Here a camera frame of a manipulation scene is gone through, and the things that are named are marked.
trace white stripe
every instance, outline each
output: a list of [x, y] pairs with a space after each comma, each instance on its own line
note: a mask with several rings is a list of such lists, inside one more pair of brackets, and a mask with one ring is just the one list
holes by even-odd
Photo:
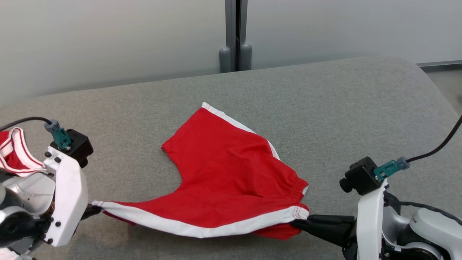
[[39, 162], [39, 160], [35, 159], [27, 149], [24, 131], [19, 127], [15, 127], [10, 131], [10, 134], [12, 135], [14, 142], [14, 152], [21, 160], [21, 163], [29, 169], [44, 169], [45, 165]]
[[145, 210], [114, 202], [93, 201], [92, 204], [102, 207], [114, 216], [151, 229], [197, 238], [247, 234], [276, 224], [289, 223], [295, 219], [307, 219], [310, 214], [308, 210], [302, 207], [291, 206], [216, 228], [203, 228], [178, 220], [159, 217]]
[[7, 155], [9, 155], [11, 152], [13, 152], [13, 144], [12, 142], [10, 142], [9, 144], [5, 145], [1, 150], [0, 150], [0, 156], [2, 157], [5, 157]]
[[[223, 111], [220, 111], [220, 110], [214, 108], [213, 106], [207, 104], [206, 102], [203, 102], [201, 107], [207, 109], [212, 114], [224, 119], [225, 121], [227, 121], [228, 123], [236, 126], [237, 128], [240, 128], [240, 129], [245, 130], [245, 131], [250, 132], [250, 133], [257, 134], [254, 131], [252, 131], [250, 128], [248, 128], [247, 126], [245, 126], [245, 125], [241, 124], [240, 122], [232, 119], [231, 117], [227, 116]], [[274, 146], [268, 141], [268, 139], [266, 139], [266, 141], [269, 144], [269, 147], [271, 149], [271, 152], [273, 153], [273, 156], [280, 161], [281, 159], [279, 159], [279, 155], [278, 155], [278, 153], [276, 153], [276, 149], [274, 149]]]
[[305, 195], [305, 193], [306, 193], [307, 190], [308, 190], [308, 185], [307, 185], [305, 188], [303, 188], [302, 194]]

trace white wall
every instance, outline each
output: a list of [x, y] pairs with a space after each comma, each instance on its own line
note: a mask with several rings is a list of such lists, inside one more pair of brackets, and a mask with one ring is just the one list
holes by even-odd
[[461, 0], [248, 0], [252, 69], [365, 55], [462, 60]]
[[224, 0], [2, 0], [0, 105], [219, 72]]

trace gray upholstered surface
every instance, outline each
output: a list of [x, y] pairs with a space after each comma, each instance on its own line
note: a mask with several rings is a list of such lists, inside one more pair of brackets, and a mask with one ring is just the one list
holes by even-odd
[[[359, 196], [339, 179], [364, 156], [384, 163], [436, 147], [457, 115], [415, 65], [359, 58], [64, 93], [1, 109], [0, 123], [56, 118], [85, 133], [95, 149], [85, 172], [91, 199], [141, 201], [174, 191], [181, 178], [160, 149], [206, 101], [266, 137], [310, 183], [313, 214], [355, 214]], [[23, 125], [40, 159], [50, 142], [41, 123]], [[401, 200], [462, 215], [462, 135], [389, 182]], [[43, 246], [39, 260], [341, 259], [336, 246], [301, 234], [194, 239], [129, 226], [104, 215], [83, 221], [70, 244]]]

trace cable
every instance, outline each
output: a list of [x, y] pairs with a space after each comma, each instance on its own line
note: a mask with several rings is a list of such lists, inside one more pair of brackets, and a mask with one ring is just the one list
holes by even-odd
[[426, 208], [428, 210], [441, 213], [443, 216], [455, 220], [457, 223], [459, 223], [459, 225], [462, 226], [462, 220], [460, 220], [459, 218], [455, 217], [452, 214], [449, 214], [448, 212], [445, 212], [444, 210], [440, 210], [439, 208], [435, 208], [435, 207], [432, 207], [432, 206], [429, 206], [429, 205], [416, 203], [416, 202], [407, 202], [407, 201], [390, 202], [390, 203], [384, 203], [383, 204], [384, 207], [395, 206], [395, 205], [414, 206], [414, 207], [418, 207], [418, 208]]
[[461, 126], [461, 124], [462, 124], [462, 116], [459, 118], [457, 123], [454, 125], [454, 127], [452, 128], [451, 132], [448, 134], [446, 139], [438, 147], [436, 147], [433, 151], [428, 152], [426, 154], [419, 155], [419, 156], [407, 159], [406, 162], [412, 162], [412, 161], [420, 160], [420, 159], [423, 159], [425, 157], [428, 157], [428, 156], [431, 156], [431, 155], [434, 155], [435, 153], [437, 153], [439, 150], [441, 150], [449, 142], [449, 140], [451, 140], [451, 138], [454, 136], [454, 134], [456, 133], [457, 129], [459, 129], [459, 126]]
[[11, 122], [7, 125], [4, 125], [2, 127], [0, 127], [0, 132], [2, 131], [5, 131], [6, 129], [12, 127], [12, 126], [15, 126], [17, 124], [20, 124], [20, 123], [23, 123], [23, 122], [27, 122], [27, 121], [34, 121], [34, 120], [40, 120], [40, 121], [44, 121], [46, 122], [47, 124], [52, 124], [52, 122], [46, 118], [41, 118], [41, 117], [30, 117], [30, 118], [23, 118], [23, 119], [20, 119], [18, 121], [14, 121], [14, 122]]

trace red shorts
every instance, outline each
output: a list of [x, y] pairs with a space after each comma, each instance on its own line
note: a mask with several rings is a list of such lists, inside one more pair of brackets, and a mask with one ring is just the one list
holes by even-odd
[[204, 103], [162, 145], [182, 176], [180, 187], [150, 201], [101, 202], [109, 216], [192, 237], [254, 232], [286, 239], [306, 219], [308, 183], [279, 160], [265, 138]]
[[0, 132], [0, 168], [21, 177], [45, 170], [45, 165], [30, 154], [19, 127]]

